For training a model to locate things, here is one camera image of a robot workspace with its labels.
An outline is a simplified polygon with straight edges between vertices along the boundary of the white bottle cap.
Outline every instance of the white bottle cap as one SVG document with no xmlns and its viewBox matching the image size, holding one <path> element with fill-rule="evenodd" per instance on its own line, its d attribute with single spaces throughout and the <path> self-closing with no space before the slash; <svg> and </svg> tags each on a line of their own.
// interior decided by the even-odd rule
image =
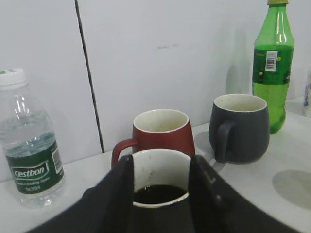
<svg viewBox="0 0 311 233">
<path fill-rule="evenodd" d="M 23 69 L 0 71 L 0 90 L 11 90 L 27 85 Z"/>
</svg>

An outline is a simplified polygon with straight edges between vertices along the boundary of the green soda bottle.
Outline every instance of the green soda bottle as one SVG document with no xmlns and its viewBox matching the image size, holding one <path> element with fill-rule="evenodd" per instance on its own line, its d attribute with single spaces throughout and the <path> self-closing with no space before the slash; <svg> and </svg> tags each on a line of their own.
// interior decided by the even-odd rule
<svg viewBox="0 0 311 233">
<path fill-rule="evenodd" d="M 253 95 L 265 99 L 270 133 L 282 128 L 291 74 L 294 38 L 286 14 L 288 0 L 268 0 L 269 10 L 255 41 Z"/>
</svg>

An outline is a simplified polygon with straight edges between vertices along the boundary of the white countertop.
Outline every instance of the white countertop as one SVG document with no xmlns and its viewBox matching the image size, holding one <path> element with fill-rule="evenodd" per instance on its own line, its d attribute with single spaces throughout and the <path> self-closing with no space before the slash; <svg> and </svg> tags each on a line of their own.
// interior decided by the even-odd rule
<svg viewBox="0 0 311 233">
<path fill-rule="evenodd" d="M 266 213 L 311 233 L 311 118 L 302 114 L 302 99 L 287 102 L 283 128 L 270 137 L 269 148 L 255 163 L 214 163 L 208 124 L 194 127 L 196 153 L 204 155 L 220 175 Z M 26 209 L 14 198 L 14 183 L 0 183 L 0 232 L 22 233 L 75 203 L 110 170 L 111 152 L 64 165 L 66 183 L 61 200 L 50 207 Z"/>
</svg>

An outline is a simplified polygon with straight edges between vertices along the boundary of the dark liquid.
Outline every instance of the dark liquid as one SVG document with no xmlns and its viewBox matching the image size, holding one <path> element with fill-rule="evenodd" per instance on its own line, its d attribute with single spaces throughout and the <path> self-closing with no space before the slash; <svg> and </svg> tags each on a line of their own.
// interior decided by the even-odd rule
<svg viewBox="0 0 311 233">
<path fill-rule="evenodd" d="M 172 201 L 185 193 L 184 189 L 172 185 L 152 185 L 138 190 L 134 194 L 134 201 L 143 204 L 159 204 Z"/>
</svg>

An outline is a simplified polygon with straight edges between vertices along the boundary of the water bottle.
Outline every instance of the water bottle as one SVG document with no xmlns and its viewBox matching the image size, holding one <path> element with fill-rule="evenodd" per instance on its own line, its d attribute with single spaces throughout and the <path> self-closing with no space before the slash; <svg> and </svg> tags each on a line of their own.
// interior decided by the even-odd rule
<svg viewBox="0 0 311 233">
<path fill-rule="evenodd" d="M 0 72 L 0 143 L 22 205 L 49 206 L 63 192 L 64 170 L 52 123 L 22 69 Z"/>
<path fill-rule="evenodd" d="M 294 38 L 286 14 L 288 0 L 268 0 L 269 10 L 255 41 L 253 94 L 265 99 L 269 108 L 270 133 L 285 121 Z"/>
</svg>

